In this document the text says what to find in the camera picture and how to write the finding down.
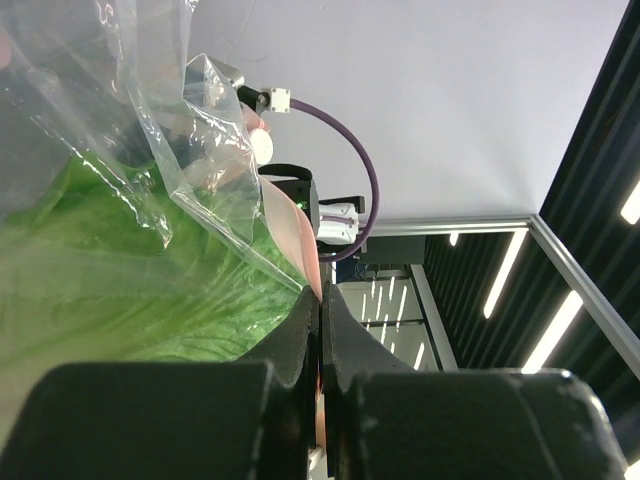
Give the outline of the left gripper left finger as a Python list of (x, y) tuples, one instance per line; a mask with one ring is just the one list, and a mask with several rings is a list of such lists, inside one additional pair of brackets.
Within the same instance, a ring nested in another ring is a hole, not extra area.
[(319, 301), (233, 362), (71, 363), (32, 388), (5, 479), (304, 479), (315, 440)]

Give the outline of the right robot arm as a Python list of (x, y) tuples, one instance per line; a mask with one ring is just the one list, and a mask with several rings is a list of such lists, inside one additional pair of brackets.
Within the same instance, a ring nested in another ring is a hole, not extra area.
[(274, 179), (274, 185), (310, 220), (319, 251), (338, 253), (357, 240), (359, 215), (365, 212), (363, 196), (320, 200), (310, 170), (292, 164), (267, 164), (258, 173)]

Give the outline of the clear pink-dotted zip bag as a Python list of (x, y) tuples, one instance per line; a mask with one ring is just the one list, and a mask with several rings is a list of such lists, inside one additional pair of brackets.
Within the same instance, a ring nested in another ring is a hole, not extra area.
[[(1, 224), (33, 206), (71, 158), (112, 173), (156, 168), (169, 198), (259, 269), (266, 203), (238, 97), (187, 53), (192, 1), (1, 5)], [(1, 403), (48, 368), (3, 369)]]

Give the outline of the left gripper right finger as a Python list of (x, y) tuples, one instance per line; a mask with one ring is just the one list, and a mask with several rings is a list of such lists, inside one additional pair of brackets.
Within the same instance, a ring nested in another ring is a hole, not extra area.
[(566, 370), (419, 372), (352, 316), (321, 307), (327, 468), (337, 479), (621, 479), (592, 389)]

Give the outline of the green lettuce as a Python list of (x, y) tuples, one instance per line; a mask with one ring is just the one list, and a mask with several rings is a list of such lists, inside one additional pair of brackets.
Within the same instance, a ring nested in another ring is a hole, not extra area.
[(1, 224), (1, 366), (227, 360), (289, 312), (301, 279), (269, 235), (259, 269), (168, 196), (156, 168), (71, 158)]

